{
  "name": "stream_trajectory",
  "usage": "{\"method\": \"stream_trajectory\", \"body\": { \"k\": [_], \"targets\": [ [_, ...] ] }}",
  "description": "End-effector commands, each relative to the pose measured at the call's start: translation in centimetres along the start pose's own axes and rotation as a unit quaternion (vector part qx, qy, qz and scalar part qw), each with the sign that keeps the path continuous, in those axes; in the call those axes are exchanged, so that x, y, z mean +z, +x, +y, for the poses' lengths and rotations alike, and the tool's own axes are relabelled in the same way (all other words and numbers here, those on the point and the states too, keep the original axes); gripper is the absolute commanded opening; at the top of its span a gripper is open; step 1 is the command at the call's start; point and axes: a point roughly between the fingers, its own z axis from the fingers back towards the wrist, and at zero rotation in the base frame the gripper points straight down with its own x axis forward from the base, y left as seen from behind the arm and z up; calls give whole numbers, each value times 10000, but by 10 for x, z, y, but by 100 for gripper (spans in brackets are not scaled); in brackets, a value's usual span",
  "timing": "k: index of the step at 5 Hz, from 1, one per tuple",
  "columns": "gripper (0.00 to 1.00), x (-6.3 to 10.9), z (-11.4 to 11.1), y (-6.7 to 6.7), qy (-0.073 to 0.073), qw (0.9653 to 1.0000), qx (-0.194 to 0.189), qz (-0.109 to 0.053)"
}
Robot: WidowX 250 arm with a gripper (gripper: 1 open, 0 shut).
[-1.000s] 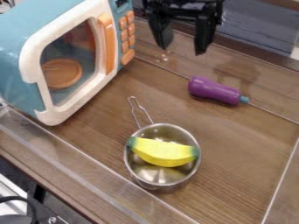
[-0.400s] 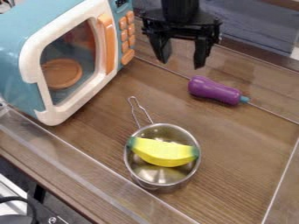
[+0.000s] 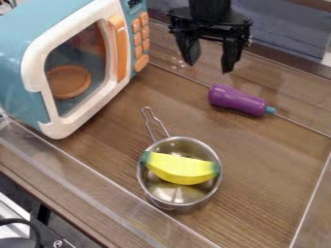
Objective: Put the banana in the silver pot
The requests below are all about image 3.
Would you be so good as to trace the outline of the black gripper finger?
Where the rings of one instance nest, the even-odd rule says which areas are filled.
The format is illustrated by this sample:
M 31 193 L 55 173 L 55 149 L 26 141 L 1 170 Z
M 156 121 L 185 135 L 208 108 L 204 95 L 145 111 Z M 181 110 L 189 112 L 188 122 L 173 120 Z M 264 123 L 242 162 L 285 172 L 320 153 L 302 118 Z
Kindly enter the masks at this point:
M 234 63 L 240 60 L 242 43 L 238 39 L 226 38 L 222 42 L 221 67 L 226 74 L 233 70 Z
M 176 32 L 174 37 L 181 57 L 188 65 L 192 66 L 200 56 L 198 37 L 192 32 Z

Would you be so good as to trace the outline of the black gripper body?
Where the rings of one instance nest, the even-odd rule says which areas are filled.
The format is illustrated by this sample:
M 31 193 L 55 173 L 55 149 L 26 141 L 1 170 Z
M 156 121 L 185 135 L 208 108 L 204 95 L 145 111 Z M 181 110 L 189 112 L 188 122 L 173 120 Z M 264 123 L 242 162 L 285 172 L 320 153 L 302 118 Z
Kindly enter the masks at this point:
M 238 39 L 250 45 L 252 20 L 230 7 L 230 0 L 188 0 L 184 7 L 168 11 L 169 32 L 192 32 L 198 40 L 224 42 Z

